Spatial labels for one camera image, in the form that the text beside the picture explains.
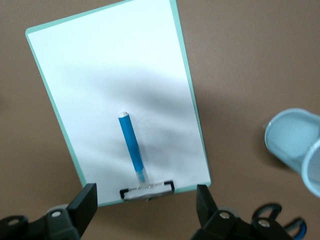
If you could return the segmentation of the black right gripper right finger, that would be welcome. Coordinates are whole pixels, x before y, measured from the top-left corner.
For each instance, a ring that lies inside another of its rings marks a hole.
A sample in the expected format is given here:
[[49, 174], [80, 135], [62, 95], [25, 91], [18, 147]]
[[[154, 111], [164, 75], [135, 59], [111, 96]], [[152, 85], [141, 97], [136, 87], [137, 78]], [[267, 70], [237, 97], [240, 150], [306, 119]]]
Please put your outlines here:
[[218, 209], [208, 187], [197, 185], [196, 212], [200, 228], [193, 240], [291, 240], [292, 237], [274, 219], [256, 217], [243, 221], [228, 210]]

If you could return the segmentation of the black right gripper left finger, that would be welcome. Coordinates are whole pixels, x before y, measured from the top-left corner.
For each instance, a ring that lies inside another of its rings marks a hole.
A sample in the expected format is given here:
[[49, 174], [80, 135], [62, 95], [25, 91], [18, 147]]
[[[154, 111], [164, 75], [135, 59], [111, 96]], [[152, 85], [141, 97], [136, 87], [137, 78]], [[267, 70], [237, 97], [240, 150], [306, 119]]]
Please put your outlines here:
[[0, 220], [2, 240], [80, 240], [98, 208], [97, 185], [88, 183], [66, 206], [30, 222], [25, 215]]

